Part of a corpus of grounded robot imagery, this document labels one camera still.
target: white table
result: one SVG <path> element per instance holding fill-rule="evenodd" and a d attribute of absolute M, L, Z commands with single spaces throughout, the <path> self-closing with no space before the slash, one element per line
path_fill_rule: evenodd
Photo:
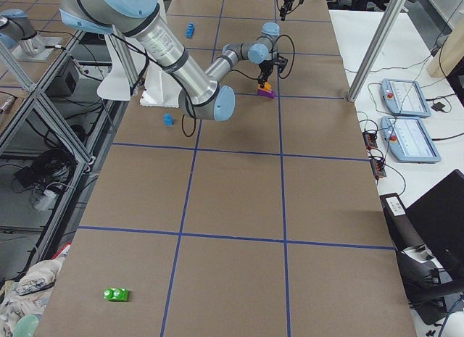
<path fill-rule="evenodd" d="M 356 71 L 359 68 L 381 17 L 382 13 L 379 12 L 331 11 L 333 28 L 335 29 L 340 53 L 344 60 L 344 67 L 347 70 L 347 78 L 350 84 L 355 78 L 355 73 L 348 70 Z M 373 70 L 384 67 L 409 67 L 415 63 L 425 61 L 429 55 L 429 50 L 410 18 L 407 14 L 401 14 L 390 32 L 381 53 L 378 55 Z M 426 67 L 430 61 L 431 58 L 426 60 L 425 63 L 408 69 L 382 70 L 369 74 L 355 102 L 357 111 L 366 113 L 368 118 L 375 121 L 380 127 L 380 119 L 385 114 L 376 111 L 368 91 L 368 84 L 380 83 L 384 78 L 396 78 L 417 80 L 421 86 L 430 85 L 440 80 L 428 75 Z M 378 105 L 378 109 L 387 112 L 386 107 L 381 101 L 380 86 L 371 85 L 370 89 Z M 433 86 L 423 88 L 423 93 L 427 99 L 430 99 L 436 96 L 451 94 L 454 91 L 446 80 L 441 80 Z M 443 138 L 464 132 L 464 108 L 462 104 L 456 96 L 447 99 L 452 104 L 452 111 L 449 114 L 432 110 L 432 116 L 423 120 L 432 138 Z M 363 113 L 358 113 L 358 117 L 360 120 L 366 118 Z M 365 122 L 361 123 L 361 128 L 364 128 L 364 124 Z M 370 123 L 367 124 L 367 127 L 370 129 L 374 128 Z M 385 142 L 381 139 L 378 139 L 377 142 L 379 149 L 385 153 Z M 398 163 L 390 153 L 386 157 L 386 163 L 399 170 L 405 177 L 407 187 L 401 195 L 401 199 L 406 207 L 424 195 L 425 192 L 452 170 L 458 168 L 464 171 L 464 136 L 448 141 L 438 141 L 435 144 L 442 157 L 441 162 L 435 164 Z M 387 177 L 380 179 L 378 182 L 379 195 L 392 192 L 400 193 L 403 189 L 401 177 L 388 167 L 386 168 L 386 173 Z M 438 328 L 431 328 L 423 324 L 415 311 L 412 311 L 412 314 L 418 336 L 424 336 L 430 329 L 437 330 L 436 336 L 438 335 Z M 464 314 L 453 314 L 447 323 L 442 337 L 461 337 L 463 331 Z"/>

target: blue and white device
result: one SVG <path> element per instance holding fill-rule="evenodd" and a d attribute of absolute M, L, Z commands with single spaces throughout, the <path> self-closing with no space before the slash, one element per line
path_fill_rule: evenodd
<path fill-rule="evenodd" d="M 436 163 L 440 157 L 419 117 L 381 119 L 382 136 L 390 152 L 401 163 Z"/>
<path fill-rule="evenodd" d="M 382 99 L 393 115 L 429 117 L 431 115 L 425 96 L 417 81 L 384 79 Z"/>

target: blue block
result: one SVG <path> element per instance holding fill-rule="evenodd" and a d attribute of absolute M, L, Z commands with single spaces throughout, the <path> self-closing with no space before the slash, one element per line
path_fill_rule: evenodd
<path fill-rule="evenodd" d="M 173 117 L 170 114 L 165 114 L 165 125 L 173 125 Z"/>
<path fill-rule="evenodd" d="M 188 25 L 187 25 L 187 30 L 186 30 L 186 37 L 187 38 L 191 38 L 193 35 L 194 35 L 194 31 L 195 31 L 195 24 L 190 22 Z"/>

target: sticker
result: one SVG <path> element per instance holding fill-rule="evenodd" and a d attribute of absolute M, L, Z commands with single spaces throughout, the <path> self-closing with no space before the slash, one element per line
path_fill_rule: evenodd
<path fill-rule="evenodd" d="M 385 200 L 389 204 L 394 216 L 406 215 L 406 212 L 397 197 L 389 197 L 385 198 Z"/>
<path fill-rule="evenodd" d="M 161 27 L 154 35 L 150 35 L 148 39 L 140 42 L 155 59 L 163 58 L 174 48 L 174 40 Z"/>

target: green block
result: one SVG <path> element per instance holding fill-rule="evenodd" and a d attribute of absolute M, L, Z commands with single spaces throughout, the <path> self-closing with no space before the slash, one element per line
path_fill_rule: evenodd
<path fill-rule="evenodd" d="M 129 290 L 125 288 L 106 288 L 103 291 L 103 298 L 112 302 L 127 302 Z"/>

